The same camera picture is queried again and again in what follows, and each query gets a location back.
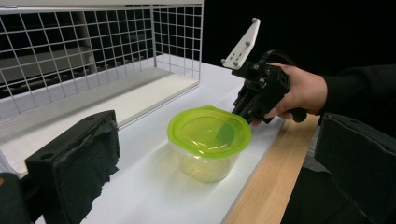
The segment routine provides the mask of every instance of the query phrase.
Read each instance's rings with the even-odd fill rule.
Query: container lid
[[[251,129],[240,116],[204,105],[185,110],[168,124],[168,138],[186,153],[221,159],[243,150],[251,139]]]

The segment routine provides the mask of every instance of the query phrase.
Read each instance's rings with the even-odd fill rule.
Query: black background
[[[281,49],[304,70],[336,75],[345,68],[396,63],[396,13],[390,3],[361,1],[206,0],[204,63],[221,66],[252,23],[261,20],[250,61]]]

